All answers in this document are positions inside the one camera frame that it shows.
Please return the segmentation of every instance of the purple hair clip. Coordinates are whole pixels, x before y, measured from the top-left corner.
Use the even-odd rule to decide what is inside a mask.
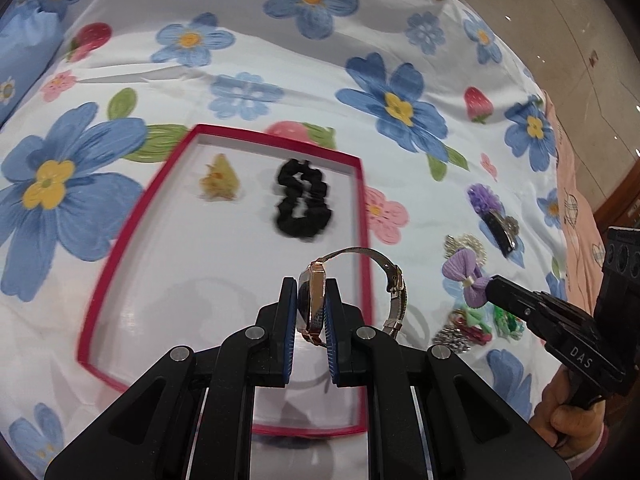
[[[490,278],[480,272],[476,264],[476,253],[471,249],[459,249],[442,266],[445,278],[462,282],[465,301],[471,308],[480,308],[486,303],[486,289]]]

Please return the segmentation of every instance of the bed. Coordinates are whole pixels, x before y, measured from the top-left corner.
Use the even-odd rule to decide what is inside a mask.
[[[604,248],[553,105],[461,0],[13,0],[0,25],[0,431],[38,478],[117,398],[78,339],[118,232],[196,124],[360,159],[370,247],[408,284],[402,344],[465,311],[447,237],[476,240],[485,275],[594,305]],[[509,258],[487,204],[518,224]],[[374,324],[384,288],[373,273]],[[558,362],[499,316],[484,308],[491,341],[462,357],[528,420]],[[364,428],[298,415],[256,434],[252,475],[366,477]]]

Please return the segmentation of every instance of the metal screw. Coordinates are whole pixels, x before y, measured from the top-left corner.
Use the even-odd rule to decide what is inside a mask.
[[[177,346],[171,350],[169,357],[174,361],[184,361],[189,357],[189,349],[186,346]]]
[[[356,330],[356,335],[360,339],[373,339],[376,336],[376,331],[370,326],[361,326]]]
[[[264,329],[261,326],[250,326],[244,331],[244,335],[249,339],[260,339],[264,335]]]
[[[444,345],[436,345],[431,349],[431,353],[437,359],[448,359],[451,355],[451,350]]]

